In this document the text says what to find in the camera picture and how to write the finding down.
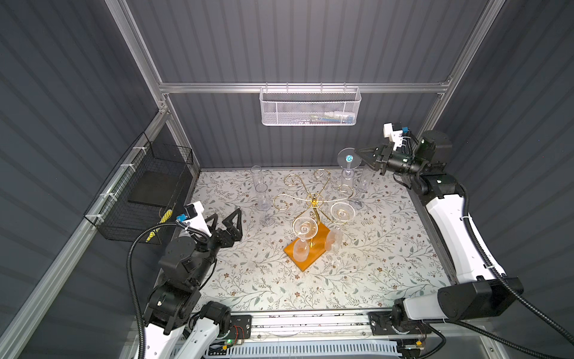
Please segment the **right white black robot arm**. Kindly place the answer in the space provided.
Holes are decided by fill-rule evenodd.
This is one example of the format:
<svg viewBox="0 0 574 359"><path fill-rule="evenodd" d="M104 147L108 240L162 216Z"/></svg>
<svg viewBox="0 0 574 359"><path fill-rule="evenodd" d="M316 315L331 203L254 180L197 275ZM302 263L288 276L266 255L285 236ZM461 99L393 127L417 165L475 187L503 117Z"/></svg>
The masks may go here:
<svg viewBox="0 0 574 359"><path fill-rule="evenodd" d="M446 172L451 149L445 133L429 130L409 154L396 149L391 140L355 152L370 169L400 175L418 197L454 271L451 283L437 293L395 302L390 323L399 333L417 322L498 317L524 291L520 280L508 278L488 250L465 207L466 190Z"/></svg>

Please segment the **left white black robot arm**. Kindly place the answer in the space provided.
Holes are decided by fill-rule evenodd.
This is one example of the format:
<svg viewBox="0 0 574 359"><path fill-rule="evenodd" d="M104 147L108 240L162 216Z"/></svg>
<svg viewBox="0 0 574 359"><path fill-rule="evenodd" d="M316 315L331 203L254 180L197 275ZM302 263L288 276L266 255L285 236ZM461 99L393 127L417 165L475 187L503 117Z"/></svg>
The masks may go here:
<svg viewBox="0 0 574 359"><path fill-rule="evenodd" d="M224 218L222 227L217 223L217 215L205 218L203 205L191 203L174 221L146 229L131 244L126 271L138 329L138 358L170 357L187 328L191 333L176 356L202 358L212 344L228 334L229 307L210 301L200 311L194 310L203 287L215 273L218 252L233 247L243 237L240 209ZM133 278L132 257L145 236L164 227L173 227L176 238L159 261L163 280L153 288L146 306L142 307Z"/></svg>

